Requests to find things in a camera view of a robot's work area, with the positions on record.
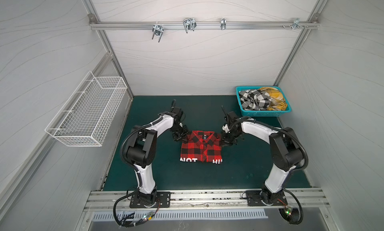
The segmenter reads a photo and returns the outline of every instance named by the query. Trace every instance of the red plaid shirt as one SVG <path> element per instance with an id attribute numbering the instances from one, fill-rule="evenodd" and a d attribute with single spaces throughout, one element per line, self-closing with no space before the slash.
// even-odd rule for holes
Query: red plaid shirt
<path id="1" fill-rule="evenodd" d="M 221 164 L 220 140 L 221 134 L 213 131 L 192 131 L 183 139 L 180 161 Z"/>

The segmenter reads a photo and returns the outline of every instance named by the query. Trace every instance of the green mat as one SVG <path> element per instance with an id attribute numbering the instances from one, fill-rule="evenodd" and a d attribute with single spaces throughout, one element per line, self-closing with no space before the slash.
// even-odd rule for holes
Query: green mat
<path id="1" fill-rule="evenodd" d="M 221 110 L 235 111 L 241 117 L 236 96 L 135 96 L 112 165 L 105 182 L 104 191 L 133 190 L 137 187 L 136 176 L 131 167 L 120 160 L 119 150 L 124 138 L 134 125 L 144 125 L 169 111 L 176 99 L 177 106 L 186 115 L 184 124 L 190 131 L 215 131 L 220 133 L 225 123 Z M 257 120 L 280 127 L 275 117 L 259 117 Z M 170 131 L 157 139 L 156 157 L 152 163 L 153 177 L 158 190 L 260 188 L 269 175 L 272 158 L 269 145 L 249 134 L 238 145 L 224 147 L 223 163 L 189 163 L 180 161 L 181 142 L 172 140 Z M 310 188 L 304 173 L 297 171 L 288 181 L 288 188 Z"/>

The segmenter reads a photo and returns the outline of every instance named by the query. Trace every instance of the vertical metal post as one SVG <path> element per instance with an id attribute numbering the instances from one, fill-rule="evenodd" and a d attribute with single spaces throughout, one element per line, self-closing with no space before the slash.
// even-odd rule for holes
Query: vertical metal post
<path id="1" fill-rule="evenodd" d="M 327 3 L 327 1 L 328 0 L 317 0 L 316 4 L 313 7 L 312 12 L 308 16 L 308 21 L 311 21 L 311 22 L 316 22 L 317 21 L 321 11 L 323 10 L 325 4 Z M 288 55 L 284 65 L 283 65 L 283 67 L 280 70 L 280 73 L 276 77 L 276 80 L 275 80 L 275 82 L 273 84 L 274 86 L 279 86 L 279 84 L 280 84 L 281 80 L 283 79 L 285 73 L 288 71 L 288 69 L 291 66 L 293 60 L 295 59 L 296 54 L 298 53 L 298 51 L 300 50 L 301 46 L 303 45 L 303 43 L 307 39 L 308 34 L 310 33 L 310 31 L 311 31 L 310 29 L 303 29 L 300 32 L 299 36 L 296 39 L 295 44 L 292 47 L 291 52 L 289 53 L 289 55 Z"/>
<path id="2" fill-rule="evenodd" d="M 94 17 L 92 17 L 92 20 L 95 20 L 95 22 L 99 22 L 100 21 L 100 18 L 96 12 L 96 9 L 94 8 L 93 6 L 93 3 L 91 0 L 81 0 L 85 6 L 85 9 L 87 10 L 87 13 L 88 14 L 94 14 Z M 128 95 L 130 97 L 130 99 L 133 99 L 133 93 L 132 93 L 132 90 L 131 88 L 129 87 L 129 83 L 127 81 L 127 78 L 126 76 L 124 75 L 124 72 L 122 71 L 122 68 L 121 68 L 121 65 L 118 61 L 118 59 L 116 58 L 116 54 L 115 52 L 113 51 L 112 49 L 112 45 L 107 37 L 107 34 L 105 31 L 103 30 L 97 30 L 97 33 L 99 34 L 99 37 L 105 47 L 105 49 L 107 49 L 108 52 L 111 52 L 112 55 L 113 55 L 113 58 L 112 58 L 112 63 L 113 65 L 115 66 L 115 69 L 117 70 L 119 76 L 122 77 L 122 79 L 124 80 L 125 84 L 127 84 L 127 92 L 128 92 Z"/>

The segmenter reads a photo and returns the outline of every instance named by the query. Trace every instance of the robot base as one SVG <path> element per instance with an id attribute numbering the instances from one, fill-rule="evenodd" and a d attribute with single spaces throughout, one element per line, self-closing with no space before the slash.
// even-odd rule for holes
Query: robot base
<path id="1" fill-rule="evenodd" d="M 283 192 L 279 193 L 274 197 L 276 201 L 272 204 L 267 204 L 262 201 L 260 190 L 247 190 L 245 191 L 245 196 L 247 199 L 248 206 L 282 206 L 283 204 L 281 204 L 280 201 L 278 201 L 277 199 L 280 199 L 284 203 L 287 203 Z"/>
<path id="2" fill-rule="evenodd" d="M 157 192 L 156 199 L 160 200 L 160 208 L 169 208 L 170 192 Z M 138 198 L 138 193 L 132 196 L 129 207 L 130 208 L 157 208 L 156 202 L 152 206 L 141 204 L 140 199 Z"/>

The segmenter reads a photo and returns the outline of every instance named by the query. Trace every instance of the aluminum base rail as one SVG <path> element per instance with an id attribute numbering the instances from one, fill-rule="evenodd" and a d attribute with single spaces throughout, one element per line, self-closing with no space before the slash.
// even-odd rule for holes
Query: aluminum base rail
<path id="1" fill-rule="evenodd" d="M 290 188 L 288 190 L 290 190 L 297 197 L 303 208 L 330 207 L 321 188 Z M 170 207 L 162 209 L 283 208 L 283 206 L 247 206 L 247 200 L 241 198 L 241 195 L 245 192 L 244 189 L 170 190 L 170 192 Z M 111 211 L 113 210 L 115 201 L 124 195 L 126 195 L 126 191 L 93 191 L 89 195 L 84 211 Z M 288 193 L 285 195 L 288 205 L 297 207 L 294 198 Z M 131 209 L 129 204 L 130 200 L 121 200 L 118 203 L 116 210 L 137 210 Z"/>
<path id="2" fill-rule="evenodd" d="M 293 21 L 268 21 L 268 22 L 226 22 L 227 30 L 261 30 L 261 29 L 288 29 Z M 89 24 L 92 30 L 152 30 L 153 25 L 159 25 L 164 30 L 184 30 L 183 22 L 98 22 Z M 319 23 L 309 21 L 299 22 L 301 27 L 296 29 L 317 29 Z M 220 22 L 198 22 L 196 30 L 221 30 Z"/>

